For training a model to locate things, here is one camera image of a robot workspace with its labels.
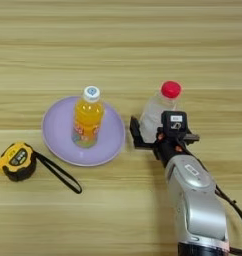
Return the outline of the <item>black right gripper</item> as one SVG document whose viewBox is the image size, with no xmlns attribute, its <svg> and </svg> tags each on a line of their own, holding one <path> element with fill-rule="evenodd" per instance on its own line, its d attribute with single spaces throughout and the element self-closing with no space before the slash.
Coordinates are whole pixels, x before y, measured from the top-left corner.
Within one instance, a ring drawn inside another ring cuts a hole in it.
<svg viewBox="0 0 242 256">
<path fill-rule="evenodd" d="M 134 147 L 136 149 L 153 149 L 156 159 L 161 161 L 164 167 L 173 157 L 187 155 L 187 146 L 200 140 L 199 135 L 191 133 L 186 134 L 183 139 L 177 140 L 168 137 L 162 129 L 159 129 L 156 134 L 156 141 L 146 143 L 141 136 L 139 122 L 134 116 L 130 119 L 130 133 Z"/>
</svg>

